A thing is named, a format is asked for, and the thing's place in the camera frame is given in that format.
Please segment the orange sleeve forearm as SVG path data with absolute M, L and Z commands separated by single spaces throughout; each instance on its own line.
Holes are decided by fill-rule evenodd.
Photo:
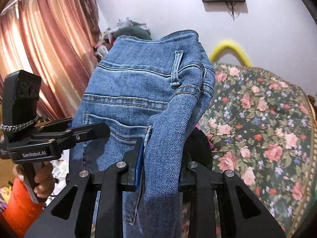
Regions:
M 1 213 L 1 237 L 24 237 L 43 206 L 32 202 L 25 185 L 15 178 L 7 208 Z

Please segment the person's left hand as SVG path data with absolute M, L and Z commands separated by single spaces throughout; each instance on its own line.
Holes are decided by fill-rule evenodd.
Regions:
M 52 164 L 49 161 L 45 161 L 42 163 L 40 171 L 35 175 L 34 181 L 37 186 L 34 188 L 34 192 L 38 198 L 47 199 L 54 191 L 55 179 L 53 177 L 52 171 Z M 24 172 L 19 165 L 15 164 L 12 172 L 16 178 L 25 184 Z

